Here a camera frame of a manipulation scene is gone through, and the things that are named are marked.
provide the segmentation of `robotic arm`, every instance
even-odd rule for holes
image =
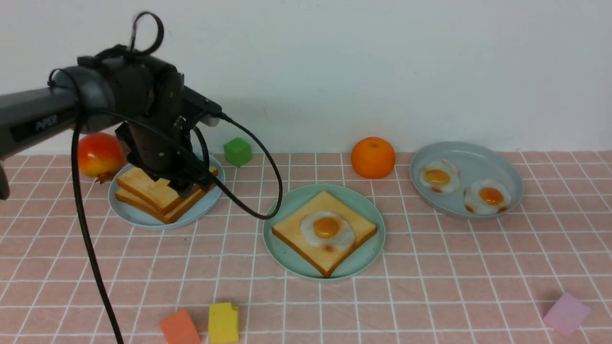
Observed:
[[[159,32],[157,47],[163,26]],[[110,111],[135,119],[163,132],[189,153],[193,152],[190,131],[196,124],[215,126],[224,116],[221,106],[184,86],[184,76],[175,66],[148,52],[117,45],[96,56],[79,57],[77,65],[60,71],[50,75],[47,88],[0,95],[0,160],[73,128],[78,110]],[[83,133],[121,121],[109,114],[88,116]],[[142,126],[124,122],[116,135],[130,148],[130,163],[155,180],[171,180],[170,186],[181,194],[188,193],[190,181],[201,177],[172,145]],[[208,167],[207,151],[204,156]],[[0,166],[0,198],[8,197],[8,180]]]

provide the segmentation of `green block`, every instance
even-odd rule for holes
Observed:
[[[239,137],[224,144],[223,151],[225,160],[236,167],[241,167],[253,158],[251,146]]]

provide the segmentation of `fried egg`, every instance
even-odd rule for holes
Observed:
[[[452,193],[459,189],[459,169],[444,159],[427,164],[421,169],[420,183],[437,193]]]
[[[465,209],[477,215],[493,215],[508,210],[512,201],[504,184],[493,179],[476,181],[463,192]]]
[[[355,243],[355,232],[340,215],[317,211],[306,215],[300,224],[306,242],[314,247],[347,250]]]

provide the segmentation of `egg white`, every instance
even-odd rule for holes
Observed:
[[[441,171],[446,172],[450,176],[450,182],[446,185],[438,185],[438,184],[432,184],[428,182],[427,179],[425,178],[425,173],[431,170],[441,170]],[[420,179],[421,185],[423,185],[424,187],[429,188],[432,191],[433,191],[433,188],[438,188],[439,190],[442,191],[439,193],[444,194],[444,195],[453,193],[459,190],[459,187],[460,187],[459,169],[457,168],[457,166],[455,166],[454,163],[446,159],[437,160],[437,161],[430,162],[427,165],[425,165],[425,167],[421,169],[419,179]]]
[[[491,187],[501,192],[502,196],[504,197],[502,203],[493,206],[485,202],[479,195],[480,190],[485,187]],[[500,208],[507,207],[511,201],[512,196],[510,196],[510,192],[508,192],[504,184],[494,179],[484,179],[481,181],[473,182],[465,190],[465,193],[463,195],[464,205],[466,207],[470,207],[477,215],[497,214]]]
[[[324,239],[315,233],[315,221],[323,217],[332,217],[340,223],[340,230],[335,236]],[[355,232],[340,215],[331,211],[318,211],[306,215],[300,223],[300,231],[306,242],[314,247],[332,246],[337,250],[347,250],[355,243]]]

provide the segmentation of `plate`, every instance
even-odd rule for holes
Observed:
[[[196,156],[198,156],[198,158],[202,159],[201,152],[195,152],[195,154]],[[216,169],[219,171],[219,175],[217,176],[219,181],[225,183],[225,171],[223,170],[221,163],[212,155],[210,162],[211,165],[216,167]],[[121,171],[119,171],[115,178],[113,178],[110,188],[108,189],[108,202],[110,203],[111,209],[115,212],[115,214],[117,214],[117,216],[136,227],[140,227],[147,230],[163,231],[186,226],[192,222],[195,222],[204,214],[206,214],[209,210],[211,210],[211,208],[219,200],[219,197],[221,197],[221,189],[215,187],[210,192],[205,194],[205,196],[202,197],[201,200],[194,204],[193,207],[189,209],[183,216],[181,216],[176,222],[166,225],[160,220],[154,218],[153,216],[142,212],[131,205],[120,202],[117,200],[117,198],[115,198],[114,194],[117,190],[119,190],[119,186],[117,185],[117,177],[124,174],[132,167],[132,164],[127,164],[121,169]]]
[[[460,190],[441,195],[419,183],[421,169],[428,163],[447,159],[459,169]],[[467,142],[439,142],[423,147],[410,161],[410,179],[417,193],[435,209],[464,219],[492,219],[507,214],[519,205],[524,194],[523,178],[518,170],[498,153]],[[495,179],[504,184],[512,201],[505,212],[475,215],[463,205],[463,191],[480,179]]]
[[[378,226],[376,234],[364,242],[342,264],[338,265],[329,278],[323,277],[314,266],[272,234],[272,226],[275,223],[293,214],[324,190]],[[276,207],[276,203],[272,205],[268,214],[274,210],[274,207]],[[329,184],[306,185],[283,195],[278,214],[274,218],[266,220],[263,226],[264,243],[268,252],[278,264],[294,275],[320,282],[337,282],[347,279],[369,267],[383,250],[385,232],[383,217],[370,200],[349,188]]]

